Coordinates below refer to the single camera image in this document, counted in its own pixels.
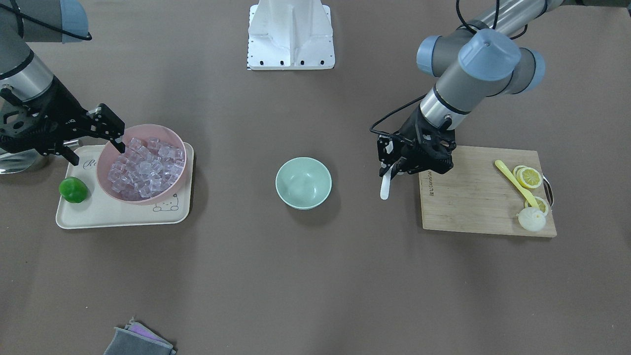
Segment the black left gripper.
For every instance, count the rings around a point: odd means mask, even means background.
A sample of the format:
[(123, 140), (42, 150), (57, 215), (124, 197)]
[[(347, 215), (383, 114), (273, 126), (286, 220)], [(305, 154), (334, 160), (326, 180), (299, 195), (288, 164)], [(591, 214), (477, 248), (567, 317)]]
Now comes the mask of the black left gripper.
[(405, 144), (401, 157), (380, 158), (380, 177), (388, 175), (416, 175), (423, 171), (434, 171), (443, 175), (453, 168), (452, 151), (456, 148), (455, 130), (443, 130), (429, 123), (416, 107), (397, 134), (410, 140)]

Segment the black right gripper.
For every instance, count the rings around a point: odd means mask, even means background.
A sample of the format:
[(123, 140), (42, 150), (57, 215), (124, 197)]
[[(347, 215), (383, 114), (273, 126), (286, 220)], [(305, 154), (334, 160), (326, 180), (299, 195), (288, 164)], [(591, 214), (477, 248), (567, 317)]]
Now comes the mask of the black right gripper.
[(57, 77), (43, 94), (29, 101), (18, 99), (8, 86), (1, 88), (1, 97), (0, 145), (7, 152), (49, 151), (77, 166), (80, 157), (74, 150), (80, 141), (74, 139), (104, 139), (119, 153), (126, 150), (125, 123), (119, 116), (102, 103), (87, 112)]

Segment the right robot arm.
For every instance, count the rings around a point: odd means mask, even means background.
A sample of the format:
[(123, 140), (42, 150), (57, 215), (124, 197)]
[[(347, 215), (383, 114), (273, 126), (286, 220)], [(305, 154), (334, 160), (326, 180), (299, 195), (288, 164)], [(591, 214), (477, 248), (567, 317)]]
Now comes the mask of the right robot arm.
[(2, 151), (61, 156), (76, 166), (79, 157), (66, 142), (93, 137), (124, 153), (124, 122), (106, 104), (83, 108), (29, 46), (90, 40), (88, 17), (78, 0), (1, 2)]

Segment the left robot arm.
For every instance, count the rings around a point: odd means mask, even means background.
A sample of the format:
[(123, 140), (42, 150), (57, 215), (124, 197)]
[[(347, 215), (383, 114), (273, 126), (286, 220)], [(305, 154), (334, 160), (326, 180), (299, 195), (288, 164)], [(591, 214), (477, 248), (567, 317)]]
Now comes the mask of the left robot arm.
[(448, 36), (428, 36), (416, 54), (417, 67), (437, 79), (429, 92), (412, 101), (414, 110), (399, 130), (377, 130), (379, 175), (414, 175), (453, 168), (456, 128), (488, 97), (534, 89), (545, 75), (545, 60), (518, 47), (516, 31), (561, 6), (561, 0), (498, 0), (494, 7)]

